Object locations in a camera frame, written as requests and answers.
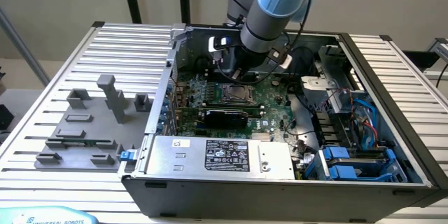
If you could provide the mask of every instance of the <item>blue cable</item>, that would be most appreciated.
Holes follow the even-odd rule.
[[[363,101],[362,99],[355,98],[354,102],[358,102],[359,104],[362,104],[363,106],[369,107],[373,110],[373,114],[374,114],[374,120],[373,120],[373,127],[377,128],[377,108],[370,105],[366,101]]]

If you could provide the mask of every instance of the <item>sticker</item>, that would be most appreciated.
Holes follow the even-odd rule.
[[[206,169],[229,172],[250,172],[249,143],[207,140]]]
[[[190,139],[174,139],[174,147],[190,147]]]

